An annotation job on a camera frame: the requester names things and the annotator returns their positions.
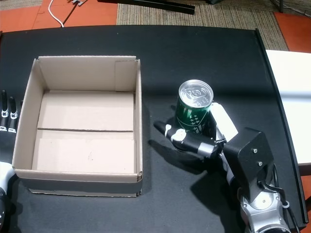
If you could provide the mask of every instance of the white table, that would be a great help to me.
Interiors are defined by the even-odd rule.
[[[311,174],[311,53],[267,50],[299,167]]]

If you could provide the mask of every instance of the black table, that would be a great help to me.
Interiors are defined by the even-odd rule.
[[[173,117],[178,87],[188,79],[211,85],[214,100],[238,130],[247,126],[266,133],[299,227],[308,221],[287,122],[258,32],[175,26],[44,29],[5,33],[0,55],[0,88],[18,100],[40,55],[136,55],[142,69],[143,195],[36,195],[16,180],[10,232],[242,232],[223,174],[173,150],[152,126]],[[14,140],[0,133],[2,161],[12,160]]]

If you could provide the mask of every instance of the gray carpet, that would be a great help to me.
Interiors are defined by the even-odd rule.
[[[20,7],[41,6],[42,0],[0,0],[0,10],[10,10]]]
[[[258,28],[266,49],[288,50],[273,13],[277,12],[278,8],[270,0],[224,0],[215,5],[197,0],[173,1],[194,5],[195,14],[192,16],[119,4],[117,24],[187,25],[251,30]],[[311,13],[311,0],[285,0],[285,3]],[[289,9],[285,9],[285,12],[296,14]]]

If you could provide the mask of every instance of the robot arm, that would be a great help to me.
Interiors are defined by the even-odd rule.
[[[238,133],[220,104],[213,103],[210,113],[216,127],[215,140],[162,122],[155,122],[154,126],[178,150],[221,158],[228,183],[236,180],[240,185],[237,196],[245,233],[290,233],[283,215],[287,203],[284,191],[269,185],[274,158],[264,133],[250,128]]]

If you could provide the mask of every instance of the floor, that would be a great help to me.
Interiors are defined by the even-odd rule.
[[[239,29],[259,28],[266,49],[311,53],[311,19],[285,9],[278,13],[270,0],[224,0],[208,5],[199,0],[173,0],[195,5],[193,16],[147,7],[87,0],[77,7],[65,27],[88,25],[190,25]],[[0,30],[4,32],[59,27],[48,12],[50,0],[0,0]],[[311,15],[310,0],[285,0],[285,4]],[[73,4],[54,0],[51,11],[63,21]],[[305,198],[311,196],[311,176],[302,177]],[[311,233],[308,224],[302,233]]]

